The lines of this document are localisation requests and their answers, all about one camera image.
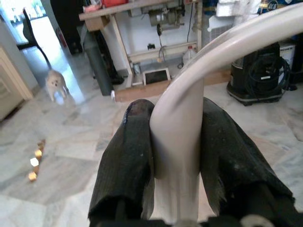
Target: fire extinguisher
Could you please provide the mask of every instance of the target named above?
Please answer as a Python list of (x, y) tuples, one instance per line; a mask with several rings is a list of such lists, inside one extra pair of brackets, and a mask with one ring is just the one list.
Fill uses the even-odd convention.
[(57, 35), (57, 38), (59, 39), (59, 41), (62, 43), (63, 47), (67, 47), (67, 44), (66, 44), (66, 41), (65, 41), (65, 38), (62, 34), (62, 31), (61, 29), (58, 27), (56, 28), (56, 35)]

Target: electric cord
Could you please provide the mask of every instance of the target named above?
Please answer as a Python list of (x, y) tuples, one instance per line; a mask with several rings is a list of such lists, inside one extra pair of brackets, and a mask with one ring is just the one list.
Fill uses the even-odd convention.
[(189, 19), (189, 27), (188, 27), (188, 33), (187, 33), (187, 42), (188, 42), (188, 37), (189, 37), (189, 32), (190, 32), (191, 18), (192, 18), (192, 16), (193, 16), (193, 6), (194, 6), (194, 4), (193, 4), (193, 3), (191, 3), (190, 19)]
[[(264, 62), (272, 62), (270, 67), (266, 67), (263, 63)], [(265, 84), (274, 81), (279, 81), (279, 77), (281, 76), (280, 69), (283, 68), (283, 78), (280, 79), (277, 86), (270, 90), (259, 90), (257, 89), (254, 84)], [(270, 79), (262, 79), (262, 77), (257, 76), (257, 71), (265, 70), (267, 76)], [(290, 67), (289, 64), (282, 58), (282, 57), (261, 57), (257, 59), (251, 66), (248, 75), (245, 78), (245, 88), (250, 95), (253, 95), (257, 100), (259, 100), (260, 96), (272, 96), (277, 94), (282, 89), (285, 91), (289, 85), (289, 78), (290, 78)]]

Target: white plastic bottle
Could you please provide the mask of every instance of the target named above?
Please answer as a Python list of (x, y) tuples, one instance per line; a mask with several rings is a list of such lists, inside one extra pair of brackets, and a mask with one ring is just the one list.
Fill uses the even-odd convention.
[(197, 53), (193, 50), (193, 46), (188, 46), (188, 50), (183, 55), (183, 64), (186, 65), (186, 63), (195, 57)]

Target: black chair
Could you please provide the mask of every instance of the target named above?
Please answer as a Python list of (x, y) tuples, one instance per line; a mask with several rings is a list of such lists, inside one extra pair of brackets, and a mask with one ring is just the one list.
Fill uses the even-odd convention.
[(34, 36), (34, 32), (33, 32), (33, 28), (32, 28), (32, 25), (30, 23), (30, 19), (27, 15), (27, 12), (25, 11), (25, 9), (23, 9), (23, 14), (24, 14), (24, 19), (22, 21), (23, 23), (23, 35), (24, 37), (28, 40), (27, 43), (22, 43), (22, 44), (17, 44), (17, 47), (19, 50), (24, 50), (24, 49), (27, 49), (27, 48), (31, 48), (31, 47), (37, 47), (41, 53), (43, 54), (45, 60), (46, 60), (46, 63), (47, 63), (47, 66), (49, 68), (51, 68), (51, 64), (46, 56), (46, 54), (43, 52), (42, 48), (39, 46), (35, 36)]

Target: black fabric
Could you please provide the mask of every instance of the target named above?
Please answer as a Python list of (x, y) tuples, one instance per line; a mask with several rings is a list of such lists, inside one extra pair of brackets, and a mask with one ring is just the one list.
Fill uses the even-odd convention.
[(219, 106), (204, 98), (200, 170), (208, 202), (216, 214), (245, 185), (265, 183), (277, 196), (294, 202), (255, 143)]
[(91, 226), (114, 220), (118, 204), (125, 218), (149, 218), (153, 210), (153, 162), (149, 121), (154, 108), (147, 100), (132, 102), (105, 150), (92, 194)]

